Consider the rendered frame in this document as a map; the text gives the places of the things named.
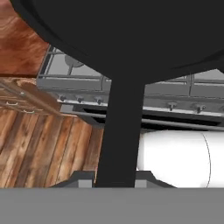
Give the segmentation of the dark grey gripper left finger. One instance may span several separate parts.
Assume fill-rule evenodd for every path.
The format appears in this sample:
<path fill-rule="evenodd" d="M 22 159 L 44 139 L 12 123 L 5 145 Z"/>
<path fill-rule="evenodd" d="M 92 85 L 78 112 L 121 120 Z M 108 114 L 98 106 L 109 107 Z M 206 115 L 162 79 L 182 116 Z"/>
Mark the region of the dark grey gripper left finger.
<path fill-rule="evenodd" d="M 54 187 L 92 188 L 95 186 L 94 171 L 74 171 L 68 180 L 54 185 Z"/>

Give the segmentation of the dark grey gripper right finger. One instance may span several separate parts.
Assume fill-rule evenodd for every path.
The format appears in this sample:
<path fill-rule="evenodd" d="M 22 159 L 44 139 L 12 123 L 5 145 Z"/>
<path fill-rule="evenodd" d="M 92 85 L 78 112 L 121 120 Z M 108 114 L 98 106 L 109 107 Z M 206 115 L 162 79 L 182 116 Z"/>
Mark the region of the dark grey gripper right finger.
<path fill-rule="evenodd" d="M 169 185 L 161 180 L 157 180 L 151 171 L 136 171 L 135 188 L 173 188 L 173 185 Z"/>

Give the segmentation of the black frying pan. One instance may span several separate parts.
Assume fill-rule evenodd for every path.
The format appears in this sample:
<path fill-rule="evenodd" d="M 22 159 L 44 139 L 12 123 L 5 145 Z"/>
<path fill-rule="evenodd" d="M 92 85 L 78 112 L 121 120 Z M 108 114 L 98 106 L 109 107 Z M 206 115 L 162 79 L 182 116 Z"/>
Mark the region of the black frying pan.
<path fill-rule="evenodd" d="M 10 0 L 47 43 L 111 79 L 98 187 L 136 179 L 144 87 L 224 64 L 224 0 Z"/>

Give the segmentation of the grey stove hob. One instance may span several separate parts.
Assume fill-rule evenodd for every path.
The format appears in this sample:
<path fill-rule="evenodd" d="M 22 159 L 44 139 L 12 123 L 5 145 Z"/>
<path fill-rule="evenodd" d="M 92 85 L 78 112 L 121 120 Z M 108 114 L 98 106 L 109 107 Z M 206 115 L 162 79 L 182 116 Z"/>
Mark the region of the grey stove hob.
<path fill-rule="evenodd" d="M 63 102 L 59 96 L 64 95 L 64 102 L 106 106 L 111 79 L 49 46 L 38 71 L 37 86 L 54 94 L 59 102 Z M 77 95 L 84 97 L 83 103 L 77 102 Z M 103 104 L 98 105 L 95 97 L 101 97 Z M 214 69 L 145 87 L 145 110 L 168 112 L 168 102 L 177 103 L 177 107 L 171 111 L 174 113 L 224 116 L 224 73 Z M 203 104 L 206 108 L 197 114 L 195 104 Z"/>

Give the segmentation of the white rounded cylinder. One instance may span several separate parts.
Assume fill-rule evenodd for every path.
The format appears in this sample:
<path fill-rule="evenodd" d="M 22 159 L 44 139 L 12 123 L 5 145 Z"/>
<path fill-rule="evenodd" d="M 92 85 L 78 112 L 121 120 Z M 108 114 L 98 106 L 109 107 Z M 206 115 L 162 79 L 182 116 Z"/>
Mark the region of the white rounded cylinder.
<path fill-rule="evenodd" d="M 144 133 L 136 168 L 177 188 L 224 188 L 224 132 Z"/>

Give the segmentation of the black oven door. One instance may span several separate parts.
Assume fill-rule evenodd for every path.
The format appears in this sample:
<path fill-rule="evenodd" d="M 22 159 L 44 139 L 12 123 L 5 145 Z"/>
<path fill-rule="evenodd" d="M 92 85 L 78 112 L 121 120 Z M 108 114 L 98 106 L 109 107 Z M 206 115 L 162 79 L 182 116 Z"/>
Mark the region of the black oven door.
<path fill-rule="evenodd" d="M 107 114 L 106 107 L 98 107 L 98 106 L 74 105 L 73 111 L 101 114 L 101 115 Z M 209 126 L 221 126 L 221 123 L 224 122 L 224 118 L 219 116 L 186 115 L 186 114 L 147 111 L 147 110 L 143 111 L 142 118 L 165 121 L 165 122 L 191 123 L 191 124 L 200 124 Z"/>

